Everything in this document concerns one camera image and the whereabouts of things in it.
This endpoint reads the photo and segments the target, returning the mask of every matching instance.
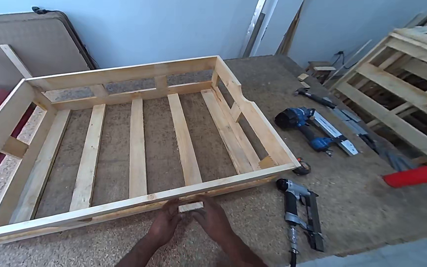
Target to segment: nail gun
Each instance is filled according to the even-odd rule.
[[[355,146],[332,124],[330,124],[314,108],[287,108],[275,117],[275,123],[282,129],[298,128],[299,131],[309,141],[309,145],[317,152],[325,152],[331,156],[329,150],[332,143],[337,143],[348,155],[358,154]],[[312,122],[320,127],[329,137],[317,137],[309,129],[309,123]]]
[[[284,220],[289,224],[289,241],[291,242],[291,266],[296,266],[296,256],[298,250],[298,234],[295,226],[299,225],[307,234],[307,240],[312,249],[324,252],[324,244],[321,233],[321,222],[319,221],[319,212],[317,210],[317,194],[297,185],[288,179],[278,179],[277,188],[284,193]],[[307,223],[298,216],[298,207],[296,201],[306,205]]]

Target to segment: wooden frame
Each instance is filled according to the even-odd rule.
[[[427,91],[423,91],[396,77],[393,71],[406,70],[427,80],[427,26],[396,29],[372,49],[332,87],[357,103],[375,117],[367,125],[388,126],[407,143],[427,156],[427,135],[402,118],[421,110],[427,114]],[[405,101],[388,110],[373,100],[365,86],[369,81],[388,90]]]
[[[247,100],[241,84],[218,56],[190,58],[82,71],[43,77],[31,77],[9,46],[2,47],[15,65],[26,74],[0,107],[0,152],[21,158],[0,199],[0,243],[27,239],[65,229],[82,227],[124,216],[159,209],[167,200],[181,197],[191,200],[198,193],[219,195],[268,182],[279,173],[300,166],[258,106]],[[167,76],[213,70],[210,81],[175,86],[167,85]],[[153,77],[156,88],[109,94],[104,84]],[[222,80],[235,103],[228,106],[218,88]],[[94,97],[51,102],[42,92],[88,86]],[[179,94],[201,93],[222,137],[238,175],[202,182],[196,154],[190,140]],[[175,126],[186,186],[148,194],[143,129],[143,99],[167,96]],[[29,144],[10,137],[22,114],[32,103],[44,110]],[[106,105],[130,103],[129,199],[90,207],[96,176],[98,150]],[[92,117],[70,211],[33,219],[58,147],[70,117],[70,111],[92,108]],[[268,152],[260,161],[238,124],[245,117]]]

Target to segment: hand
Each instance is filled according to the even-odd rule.
[[[221,246],[235,237],[222,207],[210,197],[198,195],[197,198],[204,203],[204,209],[193,210],[190,214],[202,226],[205,233]]]
[[[146,238],[157,248],[164,246],[174,235],[182,216],[178,213],[179,199],[165,203],[149,228]]]

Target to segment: light blue wall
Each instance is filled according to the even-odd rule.
[[[257,0],[0,0],[64,12],[100,67],[220,55],[236,58]]]
[[[340,50],[347,60],[372,39],[357,56],[359,60],[394,28],[404,27],[420,12],[427,15],[427,0],[305,0],[288,55],[302,67],[308,61],[332,60]]]

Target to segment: floor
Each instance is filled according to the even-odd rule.
[[[384,246],[345,258],[330,256],[308,261],[299,267],[427,267],[427,239]]]

